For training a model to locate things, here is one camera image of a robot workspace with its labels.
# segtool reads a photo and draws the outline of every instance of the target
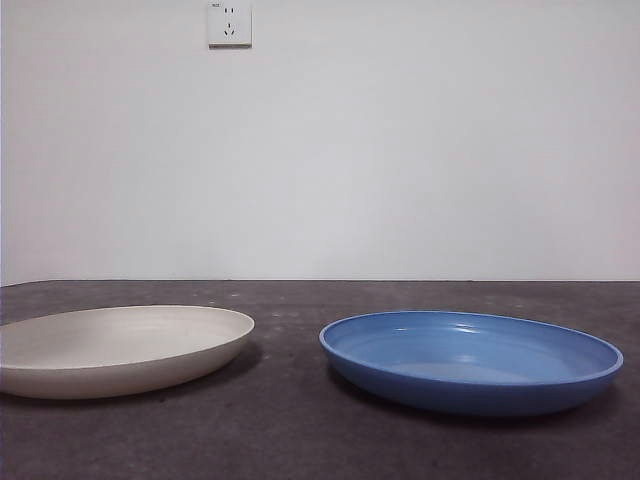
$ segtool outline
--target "plate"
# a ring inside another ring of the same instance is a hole
[[[331,365],[412,407],[529,416],[578,406],[622,366],[603,340],[546,323],[477,313],[403,311],[339,320],[320,333]]]
[[[32,318],[0,327],[0,391],[79,399],[140,393],[220,368],[254,327],[239,312],[154,305]]]

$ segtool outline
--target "blue bowl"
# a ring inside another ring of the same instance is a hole
[[[572,408],[602,392],[622,366],[616,347],[586,333],[477,313],[360,315],[327,325],[320,343],[331,365],[364,390],[465,415]]]

